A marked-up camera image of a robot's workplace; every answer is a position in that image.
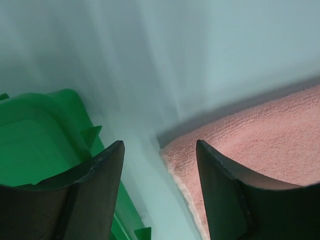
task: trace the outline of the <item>green container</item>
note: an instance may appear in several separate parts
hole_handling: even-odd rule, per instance
[[[104,149],[101,128],[73,90],[0,95],[0,183],[37,184],[90,159]],[[151,239],[122,182],[110,239]]]

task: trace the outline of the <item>pink towel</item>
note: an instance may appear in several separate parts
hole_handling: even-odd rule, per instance
[[[266,176],[298,185],[318,182],[320,85],[224,117],[177,138],[161,150],[202,238],[208,240],[196,158],[198,139]]]

